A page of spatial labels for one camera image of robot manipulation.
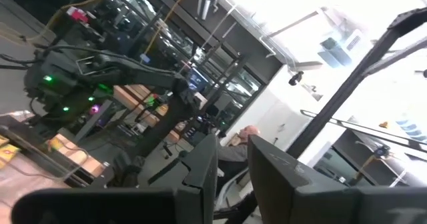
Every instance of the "gray jacket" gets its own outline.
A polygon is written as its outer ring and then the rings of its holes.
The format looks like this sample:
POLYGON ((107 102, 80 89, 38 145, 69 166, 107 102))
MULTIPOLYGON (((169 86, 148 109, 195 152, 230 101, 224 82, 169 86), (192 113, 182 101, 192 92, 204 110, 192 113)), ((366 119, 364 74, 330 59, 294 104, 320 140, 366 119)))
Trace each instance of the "gray jacket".
POLYGON ((246 161, 248 159, 248 146, 236 145, 223 147, 218 144, 218 159, 222 161, 246 161))

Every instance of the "security camera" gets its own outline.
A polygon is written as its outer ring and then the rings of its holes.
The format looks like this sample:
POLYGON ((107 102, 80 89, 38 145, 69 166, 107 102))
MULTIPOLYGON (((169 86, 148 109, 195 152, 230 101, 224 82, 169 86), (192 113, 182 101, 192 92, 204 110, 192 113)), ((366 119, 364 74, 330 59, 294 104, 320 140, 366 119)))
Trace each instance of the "security camera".
POLYGON ((290 80, 289 80, 289 85, 294 86, 297 83, 299 83, 302 79, 302 75, 304 74, 303 71, 298 71, 298 73, 296 73, 290 80))

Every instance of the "bald man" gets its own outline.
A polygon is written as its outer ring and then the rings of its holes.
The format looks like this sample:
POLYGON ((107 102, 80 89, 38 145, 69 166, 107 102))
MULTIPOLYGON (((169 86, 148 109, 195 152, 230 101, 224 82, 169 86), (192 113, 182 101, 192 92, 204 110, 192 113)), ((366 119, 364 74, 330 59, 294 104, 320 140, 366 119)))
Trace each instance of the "bald man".
POLYGON ((241 142, 239 145, 222 147, 218 144, 218 168, 224 172, 224 176, 218 177, 216 195, 230 179, 248 167, 248 137, 259 134, 260 130, 257 127, 249 125, 240 130, 238 135, 241 142))
POLYGON ((260 130, 253 125, 243 128, 238 134, 241 140, 239 145, 223 147, 218 144, 218 159, 222 161, 246 161, 248 159, 248 137, 259 134, 260 130))

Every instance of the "floor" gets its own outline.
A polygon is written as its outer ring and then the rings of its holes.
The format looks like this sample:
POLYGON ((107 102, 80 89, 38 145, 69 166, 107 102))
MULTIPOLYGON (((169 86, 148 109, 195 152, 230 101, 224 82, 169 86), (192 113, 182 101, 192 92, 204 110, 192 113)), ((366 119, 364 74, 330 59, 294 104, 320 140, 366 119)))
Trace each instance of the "floor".
MULTIPOLYGON (((32 16, 26 13, 19 7, 10 7, 10 0, 0 0, 0 53, 6 53, 16 59, 32 59, 34 49, 30 45, 23 45, 20 43, 14 43, 7 40, 5 37, 9 37, 8 33, 13 32, 8 27, 12 27, 14 30, 27 37, 34 37, 42 30, 42 24, 38 23, 32 16)), ((48 39, 52 38, 52 34, 48 33, 47 36, 50 38, 43 38, 37 40, 38 43, 47 44, 48 39)), ((0 61, 3 65, 14 65, 6 61, 0 61)), ((23 78, 24 71, 11 71, 11 70, 0 70, 0 95, 2 95, 0 102, 0 113, 8 113, 16 110, 28 109, 29 99, 25 96, 23 91, 23 78)), ((146 160, 146 165, 142 175, 151 177, 157 173, 160 169, 165 167, 170 161, 172 161, 182 149, 191 151, 192 146, 185 141, 180 141, 177 145, 172 145, 170 151, 173 156, 165 159, 165 151, 158 149, 150 155, 146 160)), ((240 200, 239 196, 240 188, 233 186, 228 196, 228 203, 233 205, 240 200)), ((0 200, 0 213, 7 213, 12 203, 10 200, 0 200)), ((8 214, 0 215, 0 222, 7 224, 8 214)), ((223 223, 224 220, 218 220, 215 223, 223 223)))

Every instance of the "green led light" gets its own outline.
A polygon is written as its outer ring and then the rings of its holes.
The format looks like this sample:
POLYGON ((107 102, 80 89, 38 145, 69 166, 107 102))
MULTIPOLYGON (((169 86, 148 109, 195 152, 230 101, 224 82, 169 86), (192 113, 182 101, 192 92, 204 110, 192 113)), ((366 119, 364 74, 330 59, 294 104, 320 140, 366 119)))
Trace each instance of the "green led light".
POLYGON ((43 78, 45 81, 52 81, 52 77, 50 76, 44 76, 43 78))

